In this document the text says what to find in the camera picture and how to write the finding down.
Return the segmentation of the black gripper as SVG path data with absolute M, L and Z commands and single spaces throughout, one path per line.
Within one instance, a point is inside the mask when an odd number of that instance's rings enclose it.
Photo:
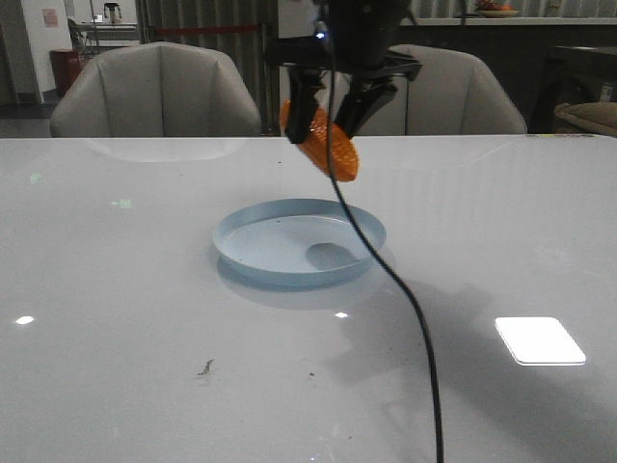
M 408 1 L 320 1 L 319 16 L 308 36 L 272 39 L 267 62 L 287 67 L 290 103 L 285 135 L 302 144 L 316 113 L 316 93 L 323 88 L 323 71 L 350 74 L 349 90 L 335 124 L 354 138 L 362 126 L 397 93 L 392 76 L 413 80 L 421 69 L 414 57 L 392 51 Z

